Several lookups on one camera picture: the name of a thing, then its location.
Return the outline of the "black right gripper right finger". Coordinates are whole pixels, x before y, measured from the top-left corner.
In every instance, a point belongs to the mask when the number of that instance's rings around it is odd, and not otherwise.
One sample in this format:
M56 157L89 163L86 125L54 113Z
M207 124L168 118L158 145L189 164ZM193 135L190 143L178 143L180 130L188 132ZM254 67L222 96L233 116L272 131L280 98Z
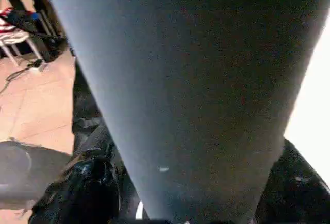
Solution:
M329 187L296 147L284 140L254 223L329 223Z

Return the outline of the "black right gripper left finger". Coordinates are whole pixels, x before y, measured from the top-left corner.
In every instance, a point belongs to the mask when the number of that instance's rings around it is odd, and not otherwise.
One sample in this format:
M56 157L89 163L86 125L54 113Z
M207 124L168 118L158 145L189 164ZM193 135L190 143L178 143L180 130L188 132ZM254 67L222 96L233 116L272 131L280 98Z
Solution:
M82 143L44 195L29 223L111 223L135 219L137 194L106 127Z

